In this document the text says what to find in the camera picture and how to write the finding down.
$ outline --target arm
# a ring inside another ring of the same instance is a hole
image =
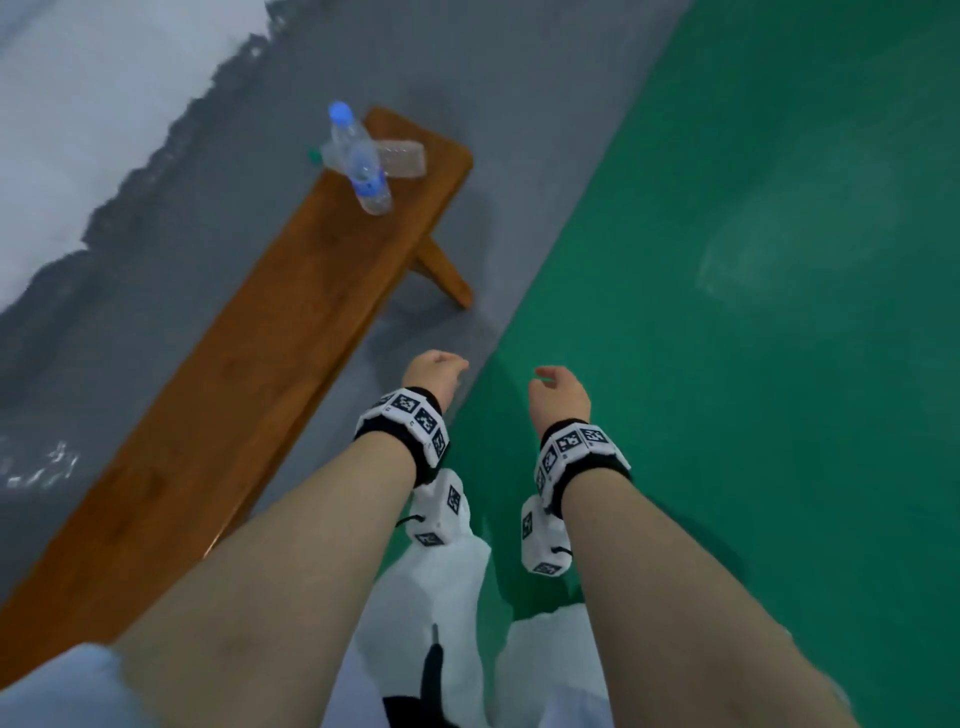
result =
[[[573,374],[538,374],[538,433],[589,420]],[[563,513],[617,725],[856,726],[783,628],[621,474],[574,477]]]
[[[467,362],[428,352],[404,386],[444,410]],[[246,523],[115,645],[169,725],[320,725],[416,466],[371,432]]]

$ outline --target hand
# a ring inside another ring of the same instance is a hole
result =
[[[537,436],[560,420],[590,421],[590,397],[580,380],[566,367],[537,367],[537,379],[527,385],[530,419]]]
[[[441,414],[453,401],[460,386],[460,373],[469,369],[470,363],[455,353],[432,350],[422,353],[407,367],[403,375],[404,387],[423,387],[440,402]]]

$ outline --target wristband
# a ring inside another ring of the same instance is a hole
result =
[[[566,486],[576,475],[595,468],[617,471],[633,480],[630,463],[598,426],[583,420],[562,420],[547,429],[534,470],[537,492],[546,512],[562,519]]]
[[[360,416],[353,439],[368,432],[386,432],[410,450],[417,463],[415,488],[434,481],[450,445],[440,402],[422,387],[397,389],[377,400]]]

